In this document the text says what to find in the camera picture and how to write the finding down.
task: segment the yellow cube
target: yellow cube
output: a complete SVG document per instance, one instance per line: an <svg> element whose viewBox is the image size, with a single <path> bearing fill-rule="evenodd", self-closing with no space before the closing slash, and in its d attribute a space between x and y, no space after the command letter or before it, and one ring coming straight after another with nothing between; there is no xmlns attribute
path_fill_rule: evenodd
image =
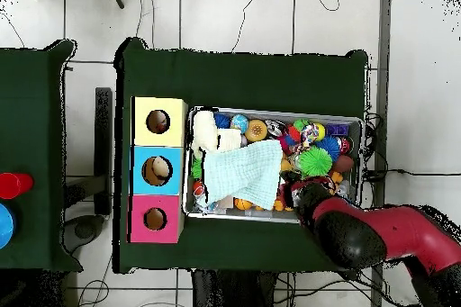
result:
<svg viewBox="0 0 461 307"><path fill-rule="evenodd" d="M131 103L134 145L184 147L187 104L182 99L136 96Z"/></svg>

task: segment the round hole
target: round hole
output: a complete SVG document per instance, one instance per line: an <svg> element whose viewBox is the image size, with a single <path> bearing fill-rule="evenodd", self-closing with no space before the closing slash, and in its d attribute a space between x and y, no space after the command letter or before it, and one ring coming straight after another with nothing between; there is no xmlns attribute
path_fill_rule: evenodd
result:
<svg viewBox="0 0 461 307"><path fill-rule="evenodd" d="M169 129L169 116L163 110L151 111L146 119L146 125L150 132L162 134Z"/></svg>
<svg viewBox="0 0 461 307"><path fill-rule="evenodd" d="M144 213L144 225L150 230L162 230L167 225L167 215L159 208L150 208Z"/></svg>
<svg viewBox="0 0 461 307"><path fill-rule="evenodd" d="M146 183L154 186L162 186L173 175L171 163L161 156L148 158L142 165L142 177Z"/></svg>

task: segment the blue ball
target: blue ball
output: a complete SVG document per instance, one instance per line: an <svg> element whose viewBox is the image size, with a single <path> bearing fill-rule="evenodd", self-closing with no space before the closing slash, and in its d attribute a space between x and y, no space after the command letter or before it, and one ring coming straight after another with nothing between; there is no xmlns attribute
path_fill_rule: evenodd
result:
<svg viewBox="0 0 461 307"><path fill-rule="evenodd" d="M249 120L246 116L241 114L235 115L230 121L230 127L240 130L240 133L245 133L245 131L249 128Z"/></svg>
<svg viewBox="0 0 461 307"><path fill-rule="evenodd" d="M218 128L229 128L231 126L231 119L222 113L214 113L214 122Z"/></svg>
<svg viewBox="0 0 461 307"><path fill-rule="evenodd" d="M339 158L339 144L336 138L331 136L325 136L320 141L316 141L315 145L321 149L325 149L331 156L331 160L335 162Z"/></svg>

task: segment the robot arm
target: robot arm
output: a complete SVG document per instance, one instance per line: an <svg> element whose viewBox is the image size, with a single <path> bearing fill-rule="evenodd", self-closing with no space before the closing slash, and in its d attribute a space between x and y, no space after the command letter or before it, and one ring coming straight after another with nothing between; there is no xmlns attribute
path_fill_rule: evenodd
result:
<svg viewBox="0 0 461 307"><path fill-rule="evenodd" d="M319 179L282 190L286 204L296 207L301 224L338 266L362 269L400 259L423 307L461 307L461 246L429 208L364 211L331 195Z"/></svg>

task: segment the green tablecloth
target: green tablecloth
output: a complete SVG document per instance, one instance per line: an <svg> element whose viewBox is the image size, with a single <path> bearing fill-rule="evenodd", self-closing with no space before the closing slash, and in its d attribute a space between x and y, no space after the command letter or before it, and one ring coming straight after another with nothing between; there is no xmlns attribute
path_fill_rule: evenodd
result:
<svg viewBox="0 0 461 307"><path fill-rule="evenodd" d="M140 39L127 39L115 58L115 192L122 192L114 198L114 233L120 236L120 245L114 244L115 265L120 265L121 271L131 267L294 272L336 269L312 236L294 224L190 218L177 244L127 243L130 98L171 97L182 98L189 106L363 119L366 64L367 56L361 50L346 57L217 54L146 50Z"/></svg>
<svg viewBox="0 0 461 307"><path fill-rule="evenodd" d="M79 270L60 245L63 214L61 72L72 41L45 50L0 49L0 172L32 175L33 189L1 201L17 228L1 268Z"/></svg>

